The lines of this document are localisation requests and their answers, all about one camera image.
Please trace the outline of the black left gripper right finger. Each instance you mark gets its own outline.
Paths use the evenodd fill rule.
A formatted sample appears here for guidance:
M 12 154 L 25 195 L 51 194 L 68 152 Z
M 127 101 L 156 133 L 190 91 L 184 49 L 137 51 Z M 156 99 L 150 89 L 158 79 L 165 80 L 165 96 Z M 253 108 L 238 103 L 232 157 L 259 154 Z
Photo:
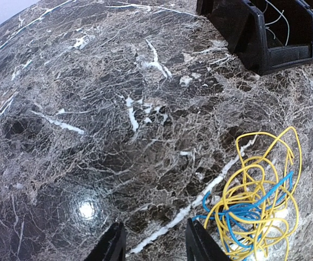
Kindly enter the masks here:
M 191 218 L 187 220 L 186 253 L 188 261 L 230 261 L 202 224 Z

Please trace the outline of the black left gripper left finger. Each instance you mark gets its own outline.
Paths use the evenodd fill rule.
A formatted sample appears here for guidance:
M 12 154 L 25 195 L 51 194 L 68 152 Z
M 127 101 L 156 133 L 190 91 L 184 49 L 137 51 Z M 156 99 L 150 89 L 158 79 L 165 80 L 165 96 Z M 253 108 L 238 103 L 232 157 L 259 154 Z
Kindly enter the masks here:
M 84 261 L 126 260 L 126 230 L 122 222 L 113 223 Z

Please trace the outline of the black three-compartment tray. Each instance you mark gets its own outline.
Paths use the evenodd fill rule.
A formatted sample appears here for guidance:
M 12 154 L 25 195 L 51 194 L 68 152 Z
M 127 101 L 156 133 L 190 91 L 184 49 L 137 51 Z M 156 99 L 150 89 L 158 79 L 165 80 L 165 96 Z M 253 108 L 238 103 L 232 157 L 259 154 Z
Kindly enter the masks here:
M 313 63 L 313 1 L 197 1 L 243 65 L 266 75 Z

